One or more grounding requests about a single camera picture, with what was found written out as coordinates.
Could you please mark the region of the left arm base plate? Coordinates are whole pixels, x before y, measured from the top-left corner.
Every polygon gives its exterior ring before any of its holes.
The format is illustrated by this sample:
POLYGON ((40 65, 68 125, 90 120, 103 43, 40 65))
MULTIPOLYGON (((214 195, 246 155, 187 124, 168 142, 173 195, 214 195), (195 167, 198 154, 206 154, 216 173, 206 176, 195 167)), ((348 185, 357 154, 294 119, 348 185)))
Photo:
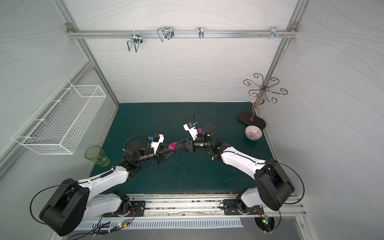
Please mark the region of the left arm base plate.
POLYGON ((126 201, 121 204, 117 211, 103 214, 104 218, 129 218, 142 217, 144 215, 145 201, 126 201))

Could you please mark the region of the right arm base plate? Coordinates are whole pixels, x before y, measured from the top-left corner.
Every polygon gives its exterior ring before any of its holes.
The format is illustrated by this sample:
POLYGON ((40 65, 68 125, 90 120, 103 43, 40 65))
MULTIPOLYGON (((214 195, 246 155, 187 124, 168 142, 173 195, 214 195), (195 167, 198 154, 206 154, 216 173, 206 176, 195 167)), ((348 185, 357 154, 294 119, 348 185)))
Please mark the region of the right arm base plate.
POLYGON ((264 209, 262 205, 248 207, 243 202, 235 199, 226 199, 219 203, 219 209, 224 211, 226 216, 235 215, 255 215, 263 216, 264 209))

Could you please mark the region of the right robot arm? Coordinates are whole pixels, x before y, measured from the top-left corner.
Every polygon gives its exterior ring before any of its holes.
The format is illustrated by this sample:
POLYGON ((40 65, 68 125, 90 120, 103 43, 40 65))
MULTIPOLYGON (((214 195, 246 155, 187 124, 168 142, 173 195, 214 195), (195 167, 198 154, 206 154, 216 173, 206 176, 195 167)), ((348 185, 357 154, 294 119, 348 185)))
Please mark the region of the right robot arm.
POLYGON ((295 187, 283 169, 286 164, 276 160, 261 160, 240 152, 232 145, 223 142, 214 126, 187 130, 190 137, 171 144, 178 150, 194 153, 207 151, 213 160, 218 160, 245 173, 256 182, 254 188, 243 190, 236 197, 236 206, 240 214, 246 215, 254 207, 265 205, 273 211, 279 211, 295 191, 295 187))

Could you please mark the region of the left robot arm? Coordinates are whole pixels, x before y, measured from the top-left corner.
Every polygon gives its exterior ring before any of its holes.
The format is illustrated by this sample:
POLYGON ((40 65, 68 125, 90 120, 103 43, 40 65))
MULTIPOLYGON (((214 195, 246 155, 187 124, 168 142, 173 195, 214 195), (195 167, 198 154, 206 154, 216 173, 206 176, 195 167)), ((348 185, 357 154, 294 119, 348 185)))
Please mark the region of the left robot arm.
POLYGON ((148 161, 162 163, 175 151, 176 144, 164 144, 164 136, 155 134, 146 139, 147 144, 129 138, 123 147, 121 162, 110 170, 96 176, 75 181, 72 178, 55 185, 55 192, 33 219, 49 226, 59 236, 70 234, 86 220, 105 214, 125 217, 132 213, 130 197, 120 191, 106 196, 101 194, 117 185, 133 179, 148 161))

